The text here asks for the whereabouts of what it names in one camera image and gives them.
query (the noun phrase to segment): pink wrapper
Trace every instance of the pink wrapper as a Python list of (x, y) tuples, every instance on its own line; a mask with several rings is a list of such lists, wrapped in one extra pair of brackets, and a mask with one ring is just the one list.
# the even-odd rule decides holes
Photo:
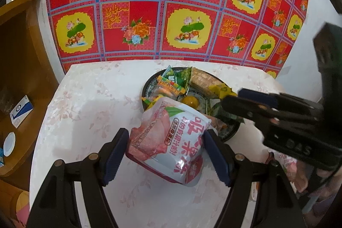
[(197, 110), (162, 97), (131, 130), (126, 156), (170, 182), (187, 184), (199, 177), (202, 135), (210, 122)]
[(269, 149), (268, 150), (268, 159), (266, 162), (268, 162), (270, 159), (275, 159), (280, 163), (282, 168), (284, 169), (284, 172), (289, 179), (290, 182), (293, 182), (296, 178), (297, 174), (297, 160), (293, 157), (290, 157), (288, 155), (285, 155), (283, 153), (279, 153), (275, 150)]

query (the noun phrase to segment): table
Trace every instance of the table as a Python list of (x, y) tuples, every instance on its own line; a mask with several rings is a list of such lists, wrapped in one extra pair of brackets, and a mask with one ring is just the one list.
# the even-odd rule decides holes
[[(38, 136), (31, 170), (30, 206), (55, 160), (82, 160), (111, 141), (120, 127), (130, 131), (140, 125), (142, 88), (150, 76), (168, 65), (207, 71), (234, 91), (242, 87), (266, 93), (283, 91), (270, 75), (243, 66), (176, 60), (73, 65), (47, 108)], [(228, 143), (250, 160), (264, 162), (267, 148), (261, 138), (261, 132), (247, 121)], [(90, 227), (80, 183), (75, 187), (82, 226)], [(120, 228), (210, 228), (216, 223), (229, 189), (217, 178), (210, 160), (205, 162), (199, 183), (187, 187), (169, 183), (124, 157), (115, 180), (104, 192)], [(248, 204), (243, 227), (249, 227), (254, 206), (255, 203)]]

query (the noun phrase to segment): small white plate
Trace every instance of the small white plate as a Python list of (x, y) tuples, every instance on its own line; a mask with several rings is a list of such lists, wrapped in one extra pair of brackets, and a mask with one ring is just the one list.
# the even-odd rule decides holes
[(15, 145), (15, 134), (14, 132), (10, 132), (3, 143), (3, 154), (5, 156), (9, 156), (14, 149), (14, 145)]

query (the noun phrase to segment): wooden shelf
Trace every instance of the wooden shelf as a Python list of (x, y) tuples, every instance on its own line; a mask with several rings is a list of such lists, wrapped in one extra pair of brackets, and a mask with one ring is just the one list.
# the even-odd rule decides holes
[(40, 34), (36, 5), (37, 0), (14, 0), (0, 8), (0, 91), (6, 87), (14, 104), (27, 95), (34, 107), (17, 129), (9, 114), (0, 112), (3, 139), (9, 132), (15, 133), (14, 150), (0, 168), (0, 177), (7, 179), (34, 150), (47, 106), (58, 87)]
[(8, 157), (4, 157), (5, 165), (0, 168), (0, 176), (6, 177), (11, 175), (21, 165), (19, 162), (24, 162), (32, 153), (50, 101), (50, 99), (32, 100), (33, 110), (26, 116), (17, 129), (12, 125), (9, 116), (0, 122), (3, 140), (5, 140), (10, 132), (15, 133), (13, 152)]

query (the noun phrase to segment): blue gripper pad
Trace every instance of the blue gripper pad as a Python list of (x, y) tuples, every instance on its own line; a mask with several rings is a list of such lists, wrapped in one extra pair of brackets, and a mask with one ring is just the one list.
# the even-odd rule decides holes
[(232, 173), (234, 168), (234, 163), (227, 163), (222, 152), (224, 151), (223, 143), (217, 137), (213, 130), (207, 130), (203, 134), (204, 139), (204, 148), (206, 149), (211, 162), (214, 165), (216, 174), (221, 182), (224, 182), (226, 186), (230, 187), (232, 180), (230, 177), (230, 173)]
[(100, 156), (100, 173), (102, 185), (106, 186), (114, 180), (118, 171), (121, 160), (125, 154), (128, 144), (129, 133), (125, 128), (120, 128), (112, 142), (108, 142), (102, 146)]
[(238, 97), (278, 108), (278, 100), (274, 96), (262, 92), (242, 88), (238, 92)]

